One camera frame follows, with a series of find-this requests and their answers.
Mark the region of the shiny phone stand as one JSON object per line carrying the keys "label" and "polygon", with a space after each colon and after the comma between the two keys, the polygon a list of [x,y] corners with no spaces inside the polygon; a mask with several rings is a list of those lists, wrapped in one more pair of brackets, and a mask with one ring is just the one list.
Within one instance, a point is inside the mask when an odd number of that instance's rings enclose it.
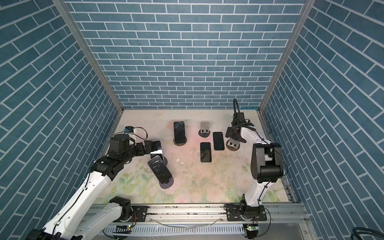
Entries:
{"label": "shiny phone stand", "polygon": [[150,152],[151,159],[153,159],[156,156],[159,156],[160,159],[164,161],[164,155],[163,155],[163,150],[162,150],[160,141],[153,141],[153,144],[151,147],[151,152]]}
{"label": "shiny phone stand", "polygon": [[211,143],[209,142],[200,143],[200,154],[201,154],[200,159],[202,163],[211,163],[212,162]]}
{"label": "shiny phone stand", "polygon": [[224,151],[225,143],[224,136],[222,132],[214,132],[213,133],[213,141],[214,141],[214,150],[215,151]]}

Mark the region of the black phone stand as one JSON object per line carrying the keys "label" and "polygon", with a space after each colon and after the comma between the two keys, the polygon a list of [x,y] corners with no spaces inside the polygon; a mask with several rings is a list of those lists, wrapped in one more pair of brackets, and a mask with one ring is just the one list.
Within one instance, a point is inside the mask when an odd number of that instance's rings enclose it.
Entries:
{"label": "black phone stand", "polygon": [[172,174],[160,156],[155,156],[148,161],[148,165],[161,184],[167,183]]}
{"label": "black phone stand", "polygon": [[179,143],[186,137],[185,122],[178,121],[174,122],[174,140]]}

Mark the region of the grey phone stand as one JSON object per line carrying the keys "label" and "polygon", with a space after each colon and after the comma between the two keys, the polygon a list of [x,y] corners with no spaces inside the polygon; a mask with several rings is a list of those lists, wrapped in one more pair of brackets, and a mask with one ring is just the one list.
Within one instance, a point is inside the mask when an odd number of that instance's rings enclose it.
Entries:
{"label": "grey phone stand", "polygon": [[166,181],[164,184],[159,183],[160,187],[162,189],[169,189],[174,184],[174,178],[171,177],[168,181]]}
{"label": "grey phone stand", "polygon": [[201,122],[200,130],[198,132],[199,136],[202,138],[207,138],[210,135],[210,124],[209,122]]}

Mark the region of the black phone back stand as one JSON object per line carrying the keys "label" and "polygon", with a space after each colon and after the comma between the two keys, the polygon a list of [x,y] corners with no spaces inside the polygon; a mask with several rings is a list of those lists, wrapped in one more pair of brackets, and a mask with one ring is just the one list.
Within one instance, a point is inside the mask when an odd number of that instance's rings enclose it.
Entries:
{"label": "black phone back stand", "polygon": [[178,121],[174,122],[174,140],[179,143],[186,137],[185,122]]}

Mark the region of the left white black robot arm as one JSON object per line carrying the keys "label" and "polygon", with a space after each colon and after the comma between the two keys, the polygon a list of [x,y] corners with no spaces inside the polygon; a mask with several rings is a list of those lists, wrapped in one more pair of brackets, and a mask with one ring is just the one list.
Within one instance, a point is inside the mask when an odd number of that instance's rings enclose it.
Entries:
{"label": "left white black robot arm", "polygon": [[99,158],[90,168],[85,181],[70,200],[42,229],[31,230],[28,240],[92,240],[114,221],[134,223],[136,215],[131,201],[123,197],[113,197],[99,213],[82,223],[99,194],[114,180],[124,166],[134,157],[154,152],[154,143],[145,140],[136,143],[127,134],[117,134],[110,138],[107,155]]}

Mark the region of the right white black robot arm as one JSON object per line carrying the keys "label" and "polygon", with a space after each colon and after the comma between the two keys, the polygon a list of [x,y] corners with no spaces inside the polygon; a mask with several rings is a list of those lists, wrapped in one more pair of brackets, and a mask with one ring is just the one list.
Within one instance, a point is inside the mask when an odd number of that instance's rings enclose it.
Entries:
{"label": "right white black robot arm", "polygon": [[263,198],[269,187],[284,176],[284,160],[282,148],[278,143],[265,139],[256,129],[246,127],[229,127],[226,132],[229,138],[227,147],[238,149],[245,144],[251,153],[250,172],[253,180],[250,188],[242,196],[240,203],[225,204],[229,222],[266,221],[267,214],[263,206]]}

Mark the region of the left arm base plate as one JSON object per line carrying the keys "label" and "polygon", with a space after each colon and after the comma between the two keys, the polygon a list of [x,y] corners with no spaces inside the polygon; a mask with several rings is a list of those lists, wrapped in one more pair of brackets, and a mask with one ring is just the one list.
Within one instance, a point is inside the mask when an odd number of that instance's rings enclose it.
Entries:
{"label": "left arm base plate", "polygon": [[131,206],[128,213],[123,213],[120,218],[115,220],[115,223],[143,223],[146,221],[148,206]]}

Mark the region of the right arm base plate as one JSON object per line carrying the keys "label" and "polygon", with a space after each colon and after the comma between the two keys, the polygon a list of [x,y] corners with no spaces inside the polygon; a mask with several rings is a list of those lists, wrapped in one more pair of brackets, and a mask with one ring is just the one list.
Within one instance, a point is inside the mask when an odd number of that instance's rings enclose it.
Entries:
{"label": "right arm base plate", "polygon": [[266,221],[267,215],[263,205],[258,207],[250,207],[246,205],[225,204],[224,210],[227,215],[227,221],[240,222],[240,221]]}

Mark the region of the aluminium mounting rail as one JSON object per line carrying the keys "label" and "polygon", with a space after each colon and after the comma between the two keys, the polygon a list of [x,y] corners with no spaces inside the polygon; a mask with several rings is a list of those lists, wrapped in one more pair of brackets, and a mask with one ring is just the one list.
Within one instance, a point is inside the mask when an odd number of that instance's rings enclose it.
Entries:
{"label": "aluminium mounting rail", "polygon": [[[224,210],[225,204],[151,204],[151,205],[132,205],[148,206],[146,221],[135,224],[159,223],[163,225],[204,225],[215,221],[219,223],[230,223]],[[240,221],[234,223],[308,223],[310,218],[302,204],[277,203],[264,205],[266,221]],[[103,226],[112,224],[133,224],[115,223],[121,217],[122,208],[118,204],[94,205],[86,211],[84,215],[69,214],[57,222],[58,225],[73,226],[76,229],[82,226],[85,221],[94,220],[99,217]]]}

